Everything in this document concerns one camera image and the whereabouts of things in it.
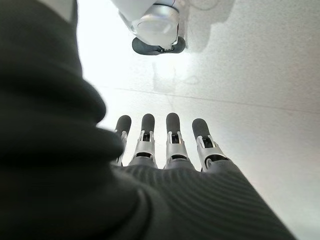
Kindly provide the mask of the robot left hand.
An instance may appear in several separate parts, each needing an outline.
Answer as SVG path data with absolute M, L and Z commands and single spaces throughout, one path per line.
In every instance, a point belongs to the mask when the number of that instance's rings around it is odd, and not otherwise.
M 158 169 L 99 128 L 83 79 L 75 0 L 0 3 L 0 237 L 3 240 L 292 240 L 229 159 Z

